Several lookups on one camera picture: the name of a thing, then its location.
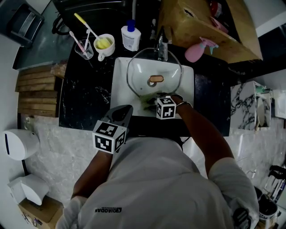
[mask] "box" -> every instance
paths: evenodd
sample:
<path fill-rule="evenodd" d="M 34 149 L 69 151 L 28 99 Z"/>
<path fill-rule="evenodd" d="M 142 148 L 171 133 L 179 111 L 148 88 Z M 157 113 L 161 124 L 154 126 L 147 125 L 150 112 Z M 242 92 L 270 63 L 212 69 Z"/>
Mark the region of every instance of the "box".
<path fill-rule="evenodd" d="M 63 214 L 63 204 L 55 199 L 45 196 L 42 205 L 24 199 L 19 205 L 23 215 L 31 218 L 32 221 L 36 218 L 37 228 L 39 229 L 55 229 L 55 226 Z"/>
<path fill-rule="evenodd" d="M 245 3 L 243 0 L 226 2 L 240 43 L 213 26 L 207 0 L 162 0 L 158 31 L 163 25 L 170 26 L 172 43 L 184 48 L 200 43 L 199 37 L 210 39 L 219 45 L 212 56 L 228 63 L 262 59 L 256 30 Z M 210 49 L 206 47 L 204 53 L 210 55 Z"/>

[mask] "soap bottle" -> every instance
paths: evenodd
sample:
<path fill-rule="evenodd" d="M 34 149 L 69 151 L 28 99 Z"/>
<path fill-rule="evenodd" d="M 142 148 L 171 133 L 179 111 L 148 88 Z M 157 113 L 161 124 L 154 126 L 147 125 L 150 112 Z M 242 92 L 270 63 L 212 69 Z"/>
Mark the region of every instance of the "soap bottle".
<path fill-rule="evenodd" d="M 121 28 L 122 42 L 126 49 L 138 51 L 141 33 L 135 28 L 135 20 L 128 20 L 127 25 Z"/>
<path fill-rule="evenodd" d="M 187 51 L 185 52 L 185 58 L 189 61 L 189 62 L 196 62 L 198 59 L 201 58 L 202 54 L 205 51 L 205 47 L 209 46 L 210 47 L 210 54 L 213 54 L 213 49 L 214 48 L 218 48 L 219 46 L 214 43 L 213 41 L 206 39 L 206 38 L 202 38 L 201 39 L 201 43 L 192 45 L 190 48 L 187 49 Z"/>

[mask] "white t-shirt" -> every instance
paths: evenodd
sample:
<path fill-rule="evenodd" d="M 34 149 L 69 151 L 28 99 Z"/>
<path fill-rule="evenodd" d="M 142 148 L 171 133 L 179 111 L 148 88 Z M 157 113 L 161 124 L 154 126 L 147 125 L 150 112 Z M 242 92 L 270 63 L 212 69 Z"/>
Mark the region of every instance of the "white t-shirt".
<path fill-rule="evenodd" d="M 73 198 L 56 228 L 231 229 L 240 207 L 249 211 L 254 228 L 256 193 L 235 160 L 217 161 L 208 177 L 171 140 L 128 140 L 114 153 L 107 181 L 88 199 Z"/>

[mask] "fiducial marker cube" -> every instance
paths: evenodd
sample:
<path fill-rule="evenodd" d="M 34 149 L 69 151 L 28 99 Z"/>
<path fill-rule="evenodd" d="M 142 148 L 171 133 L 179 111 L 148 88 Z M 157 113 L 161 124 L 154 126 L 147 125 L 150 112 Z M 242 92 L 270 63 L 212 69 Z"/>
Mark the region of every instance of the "fiducial marker cube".
<path fill-rule="evenodd" d="M 97 121 L 93 130 L 93 147 L 113 154 L 126 141 L 127 128 Z"/>
<path fill-rule="evenodd" d="M 176 115 L 176 104 L 170 96 L 165 98 L 157 98 L 157 114 L 158 119 L 174 119 Z"/>

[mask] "glass cup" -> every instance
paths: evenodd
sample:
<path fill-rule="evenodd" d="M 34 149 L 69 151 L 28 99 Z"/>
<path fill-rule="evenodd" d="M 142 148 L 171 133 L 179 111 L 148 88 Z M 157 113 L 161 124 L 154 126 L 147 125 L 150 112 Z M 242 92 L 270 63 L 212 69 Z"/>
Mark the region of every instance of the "glass cup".
<path fill-rule="evenodd" d="M 85 40 L 81 40 L 81 41 L 79 41 L 79 43 L 84 48 Z M 75 51 L 78 55 L 80 55 L 85 60 L 89 60 L 93 57 L 93 47 L 90 45 L 89 41 L 88 41 L 88 46 L 87 46 L 85 52 L 83 52 L 78 45 L 75 46 Z"/>

